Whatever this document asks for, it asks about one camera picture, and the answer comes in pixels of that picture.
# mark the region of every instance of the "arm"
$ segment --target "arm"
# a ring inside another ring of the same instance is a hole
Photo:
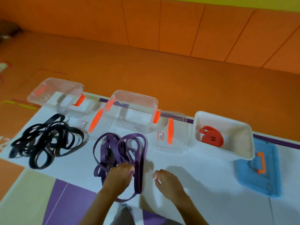
[[[102,225],[115,199],[129,186],[133,165],[127,162],[113,167],[108,173],[102,189],[78,225]]]
[[[161,169],[154,172],[153,178],[156,187],[172,201],[186,225],[208,225],[174,174]]]

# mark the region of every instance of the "orange wall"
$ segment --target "orange wall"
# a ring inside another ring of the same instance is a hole
[[[0,0],[22,28],[300,73],[300,13],[173,0]]]

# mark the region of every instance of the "person's right hand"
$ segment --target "person's right hand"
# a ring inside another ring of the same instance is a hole
[[[155,185],[158,190],[173,204],[177,204],[179,199],[186,196],[186,193],[178,178],[169,171],[160,169],[153,174]]]

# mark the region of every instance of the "orange floor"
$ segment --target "orange floor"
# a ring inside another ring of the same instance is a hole
[[[30,91],[56,77],[80,82],[86,92],[133,91],[156,97],[159,109],[192,117],[202,110],[300,141],[298,74],[33,32],[0,44],[1,60],[11,67],[1,73],[0,102],[15,102],[0,106],[1,123],[14,128],[38,109],[23,112]]]

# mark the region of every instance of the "person's left hand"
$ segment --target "person's left hand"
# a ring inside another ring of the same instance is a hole
[[[116,199],[129,186],[132,179],[132,171],[134,171],[134,166],[127,162],[111,168],[104,181],[102,190]]]

